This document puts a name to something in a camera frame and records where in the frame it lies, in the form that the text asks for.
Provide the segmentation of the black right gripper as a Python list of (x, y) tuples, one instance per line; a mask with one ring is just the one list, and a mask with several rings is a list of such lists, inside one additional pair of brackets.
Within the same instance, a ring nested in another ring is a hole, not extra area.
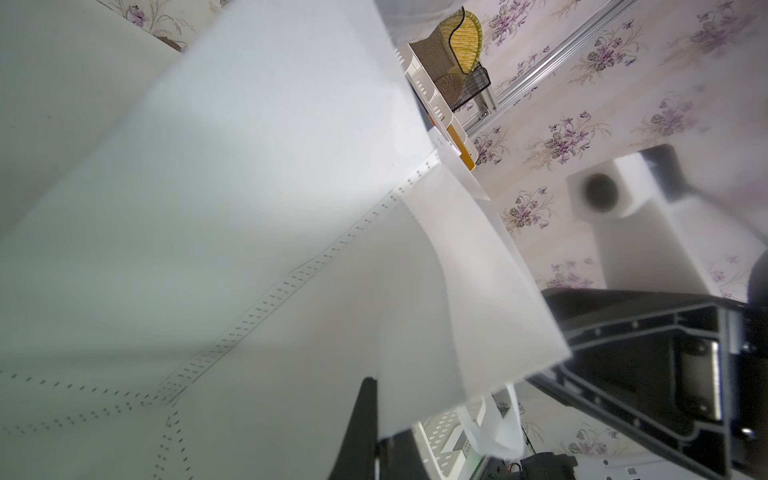
[(767, 309), (718, 296), (551, 288), (570, 356), (538, 390), (707, 479), (767, 475)]

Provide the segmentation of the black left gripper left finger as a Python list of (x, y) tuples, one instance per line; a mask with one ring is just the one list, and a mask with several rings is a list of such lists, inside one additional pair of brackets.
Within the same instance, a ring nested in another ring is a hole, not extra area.
[(374, 480), (378, 449), (378, 383), (366, 377), (360, 386), (329, 480)]

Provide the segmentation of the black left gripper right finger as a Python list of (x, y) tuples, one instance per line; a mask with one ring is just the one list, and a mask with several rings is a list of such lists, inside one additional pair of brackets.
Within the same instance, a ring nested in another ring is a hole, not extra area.
[(411, 430), (379, 442), (381, 480), (428, 480), (418, 446)]

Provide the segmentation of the white insulated delivery bag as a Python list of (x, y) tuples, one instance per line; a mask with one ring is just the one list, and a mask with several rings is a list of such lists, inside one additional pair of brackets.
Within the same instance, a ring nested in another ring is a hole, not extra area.
[(1, 241), (5, 479), (328, 479), (570, 354), (371, 1), (236, 1)]

